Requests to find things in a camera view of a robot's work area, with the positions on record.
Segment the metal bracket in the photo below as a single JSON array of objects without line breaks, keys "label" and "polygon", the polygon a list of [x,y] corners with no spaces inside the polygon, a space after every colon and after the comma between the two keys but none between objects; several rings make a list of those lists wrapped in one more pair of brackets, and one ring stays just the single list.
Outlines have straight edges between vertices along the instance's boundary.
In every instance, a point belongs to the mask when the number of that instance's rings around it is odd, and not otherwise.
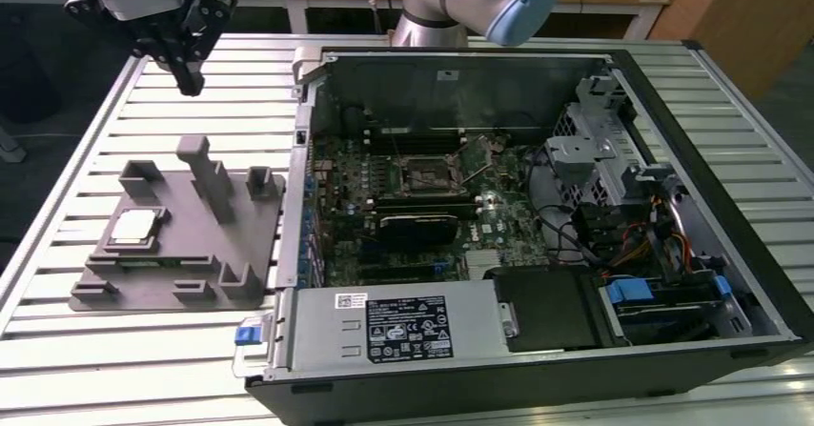
[{"label": "metal bracket", "polygon": [[596,162],[614,157],[612,150],[600,149],[590,137],[578,136],[551,137],[546,140],[546,154],[566,186],[587,183]]},{"label": "metal bracket", "polygon": [[675,170],[670,164],[653,164],[650,166],[631,166],[622,173],[622,184],[624,185],[624,198],[639,198],[645,196],[640,186],[645,182],[658,183],[665,181]]},{"label": "metal bracket", "polygon": [[291,73],[294,74],[294,83],[306,85],[306,75],[319,69],[322,66],[322,47],[299,47],[294,51],[294,60],[291,61]]},{"label": "metal bracket", "polygon": [[[268,366],[270,335],[274,329],[275,314],[252,316],[240,322],[236,329],[231,371],[236,377],[263,375]],[[254,341],[242,340],[242,335],[255,334]]]}]

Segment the metal slat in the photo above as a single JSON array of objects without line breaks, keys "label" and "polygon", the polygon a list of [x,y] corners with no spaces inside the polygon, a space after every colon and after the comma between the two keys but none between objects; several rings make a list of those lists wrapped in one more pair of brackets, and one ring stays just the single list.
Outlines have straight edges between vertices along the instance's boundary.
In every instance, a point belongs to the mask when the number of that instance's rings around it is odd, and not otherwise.
[{"label": "metal slat", "polygon": [[769,250],[781,267],[814,267],[814,243],[771,245]]},{"label": "metal slat", "polygon": [[782,164],[753,164],[749,167],[741,165],[713,166],[713,172],[722,183],[795,181],[797,176]]},{"label": "metal slat", "polygon": [[665,102],[729,102],[722,91],[662,90],[657,88]]},{"label": "metal slat", "polygon": [[735,202],[762,201],[778,209],[794,208],[789,201],[810,200],[811,191],[801,182],[790,183],[723,183]]},{"label": "metal slat", "polygon": [[[205,76],[205,90],[215,88],[286,88],[294,85],[291,75],[221,75]],[[176,79],[168,75],[141,75],[136,82],[136,88],[175,88]]]},{"label": "metal slat", "polygon": [[[662,147],[649,146],[650,152],[657,158],[658,162],[667,163],[665,150]],[[710,165],[715,164],[779,164],[782,160],[774,153],[774,150],[769,147],[763,148],[709,148],[705,147],[699,150],[701,156]]]},{"label": "metal slat", "polygon": [[709,77],[698,78],[650,78],[650,84],[658,91],[666,90],[717,90],[718,85]]},{"label": "metal slat", "polygon": [[751,227],[766,243],[814,243],[814,221],[755,223]]},{"label": "metal slat", "polygon": [[[216,329],[203,329],[193,331],[161,332],[164,337],[148,342],[140,342],[136,337],[147,336],[149,333],[120,333],[129,345],[133,346],[129,355],[119,355],[116,351],[121,344],[112,339],[104,338],[105,335],[89,335],[100,338],[111,345],[109,348],[89,348],[88,355],[76,355],[88,364],[97,365],[99,361],[119,361],[119,363],[149,362],[171,360],[171,357],[161,358],[161,352],[167,356],[173,356],[177,360],[201,360],[219,357],[221,360],[201,363],[185,363],[175,365],[137,365],[131,368],[105,369],[97,371],[79,371],[72,373],[57,373],[45,375],[21,375],[0,377],[0,412],[9,409],[43,409],[64,406],[92,406],[97,404],[120,402],[145,402],[156,400],[172,400],[184,398],[200,398],[215,396],[236,396],[246,393],[243,381],[235,378],[231,373],[231,362],[225,360],[233,353],[233,326]],[[68,336],[75,343],[87,336]],[[11,341],[12,343],[25,342],[25,340]],[[65,348],[65,343],[52,342],[55,348]],[[36,354],[43,358],[47,367],[55,367],[51,355],[39,351]],[[73,360],[61,359],[61,362],[71,363]]]},{"label": "metal slat", "polygon": [[[225,359],[233,355],[233,331],[233,326],[216,326],[4,340],[0,345],[0,373],[25,369]],[[8,377],[0,377],[0,385],[9,383],[8,380]],[[0,393],[8,392],[8,389],[0,388]]]},{"label": "metal slat", "polygon": [[[99,139],[99,151],[175,152],[180,135],[132,135]],[[211,135],[211,152],[290,152],[291,134]]]},{"label": "metal slat", "polygon": [[[16,316],[31,317],[32,314],[20,307],[21,313]],[[260,315],[266,311],[256,312],[212,312],[207,314],[115,314],[109,316],[83,316],[69,314],[68,304],[64,304],[61,317],[43,319],[16,319],[5,329],[11,337],[51,335],[63,332],[105,332],[132,331],[145,328],[180,328],[212,325],[240,324],[247,316]]]},{"label": "metal slat", "polygon": [[213,50],[205,59],[209,62],[283,62],[294,59],[294,50]]},{"label": "metal slat", "polygon": [[295,102],[291,98],[290,89],[270,88],[205,88],[201,95],[189,97],[177,91],[164,89],[139,89],[132,90],[129,102],[177,102],[187,104],[200,104],[201,102]]},{"label": "metal slat", "polygon": [[[215,73],[291,75],[291,62],[204,62],[201,72],[204,75]],[[144,66],[144,73],[147,75],[167,74],[153,62],[148,62]]]},{"label": "metal slat", "polygon": [[296,104],[282,102],[243,103],[128,103],[121,108],[123,118],[228,118],[294,116]]},{"label": "metal slat", "polygon": [[111,135],[172,133],[282,133],[294,132],[294,115],[258,118],[148,118],[119,119],[109,123]]},{"label": "metal slat", "polygon": [[53,424],[60,426],[132,426],[133,424],[184,424],[192,421],[228,420],[229,426],[244,426],[240,420],[232,422],[235,417],[258,418],[263,426],[283,426],[283,423],[271,415],[248,395],[207,398],[204,400],[125,403],[109,406],[93,406],[92,409],[68,412],[49,412],[44,416],[15,416],[4,418],[4,426],[41,426]]},{"label": "metal slat", "polygon": [[[662,146],[659,139],[650,130],[640,130],[640,137],[647,146]],[[687,137],[703,153],[705,148],[766,147],[766,139],[757,132],[687,132]]]},{"label": "metal slat", "polygon": [[677,117],[682,128],[689,132],[698,131],[745,131],[754,132],[754,128],[741,116],[733,117]]}]

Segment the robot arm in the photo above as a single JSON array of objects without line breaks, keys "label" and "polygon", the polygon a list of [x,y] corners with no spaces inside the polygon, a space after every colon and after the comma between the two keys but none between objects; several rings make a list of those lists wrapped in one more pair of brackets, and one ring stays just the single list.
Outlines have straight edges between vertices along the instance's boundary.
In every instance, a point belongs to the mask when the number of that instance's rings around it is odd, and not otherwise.
[{"label": "robot arm", "polygon": [[466,47],[474,30],[514,47],[539,30],[556,0],[404,0],[394,44],[402,47]]},{"label": "robot arm", "polygon": [[127,47],[133,56],[152,56],[159,67],[173,74],[184,95],[201,93],[201,63],[235,7],[236,0],[68,0],[65,3],[68,14]]},{"label": "robot arm", "polygon": [[[528,40],[556,0],[404,0],[394,43],[466,47],[467,28],[503,46]],[[65,11],[136,57],[152,56],[184,95],[204,87],[208,57],[236,0],[68,0]]]}]

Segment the sticker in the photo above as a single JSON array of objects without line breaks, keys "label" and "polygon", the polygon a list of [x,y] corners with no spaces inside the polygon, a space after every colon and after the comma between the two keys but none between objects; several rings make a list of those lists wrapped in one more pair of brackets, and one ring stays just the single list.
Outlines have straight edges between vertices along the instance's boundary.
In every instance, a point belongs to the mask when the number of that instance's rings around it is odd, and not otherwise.
[{"label": "sticker", "polygon": [[366,307],[367,293],[336,294],[336,309],[363,309]]},{"label": "sticker", "polygon": [[366,317],[367,359],[374,364],[452,357],[442,295],[370,300]]}]

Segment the gray floor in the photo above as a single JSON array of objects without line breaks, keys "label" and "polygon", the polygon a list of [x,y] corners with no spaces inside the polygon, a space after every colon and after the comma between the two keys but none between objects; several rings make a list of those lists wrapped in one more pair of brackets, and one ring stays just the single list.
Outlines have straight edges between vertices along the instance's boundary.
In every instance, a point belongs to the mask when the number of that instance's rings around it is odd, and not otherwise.
[{"label": "gray floor", "polygon": [[[283,13],[276,13],[235,18],[232,27],[236,29],[232,30],[286,32],[287,25],[280,21]],[[53,6],[0,6],[0,15],[13,17],[19,23],[15,30],[24,34],[35,48],[64,101],[60,112],[36,124],[0,121],[12,135],[24,135],[19,142],[28,151],[21,164],[0,163],[1,268],[13,254],[15,244],[9,242],[25,234],[123,67],[125,54],[69,21]],[[805,50],[757,107],[814,167],[814,143],[810,141],[814,133],[813,47]],[[29,136],[43,134],[60,136]]]}]

